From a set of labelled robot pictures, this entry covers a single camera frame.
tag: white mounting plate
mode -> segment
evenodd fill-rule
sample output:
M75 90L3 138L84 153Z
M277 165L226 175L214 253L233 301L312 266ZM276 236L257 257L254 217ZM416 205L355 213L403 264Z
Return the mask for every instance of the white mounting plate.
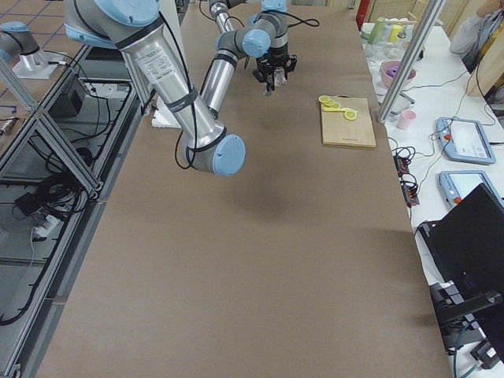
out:
M63 61L65 57L60 54L55 54L55 53L48 53L46 51L41 51L45 59L49 62L51 61ZM13 71L16 74L16 76L20 79L37 79L37 80L48 80L50 76L53 74L54 70L58 67L58 65L48 65L44 69L41 69L40 71L29 71L26 69L24 66L23 62L17 63Z
M160 97L156 101L157 110L152 118L152 126L154 128L180 128L179 122L168 110L163 100Z

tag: person's hand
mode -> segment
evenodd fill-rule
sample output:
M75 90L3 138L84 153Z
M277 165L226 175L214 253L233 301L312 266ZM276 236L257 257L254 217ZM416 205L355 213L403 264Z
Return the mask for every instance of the person's hand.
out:
M487 0L480 8L478 8L476 15L478 17L485 17L487 14L495 12L499 9L504 9L503 0Z

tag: pink bowl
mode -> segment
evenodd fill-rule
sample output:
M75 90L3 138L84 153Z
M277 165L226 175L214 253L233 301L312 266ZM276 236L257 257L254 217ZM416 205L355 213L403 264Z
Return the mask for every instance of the pink bowl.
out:
M392 80L394 79L393 76L389 75L387 73L390 72L390 70L394 69L394 66L400 65L401 61L384 61L380 67L380 75L381 75L381 81L384 83L385 87L389 88L392 84ZM409 73L408 79L404 83L404 85L408 85L411 83L411 81L415 78L417 75L417 72L412 69L411 72Z

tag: tiled floor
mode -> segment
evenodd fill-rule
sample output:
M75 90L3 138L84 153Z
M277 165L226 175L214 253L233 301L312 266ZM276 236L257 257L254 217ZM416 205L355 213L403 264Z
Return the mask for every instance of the tiled floor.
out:
M35 40L44 50L64 51L74 56L81 47L65 35L63 2L47 0L0 0L0 24L9 21L25 23ZM40 100L41 87L47 87L53 80L45 83L41 80L22 80L35 99ZM10 114L15 105L15 98L9 93L3 82L0 82L0 117Z

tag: purple object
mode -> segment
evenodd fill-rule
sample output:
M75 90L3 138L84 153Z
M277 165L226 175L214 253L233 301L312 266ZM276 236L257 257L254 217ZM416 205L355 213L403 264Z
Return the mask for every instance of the purple object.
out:
M387 75L389 75L390 77L395 77L395 75L397 75L397 71L399 70L399 65L393 65L392 67L390 67L386 73Z

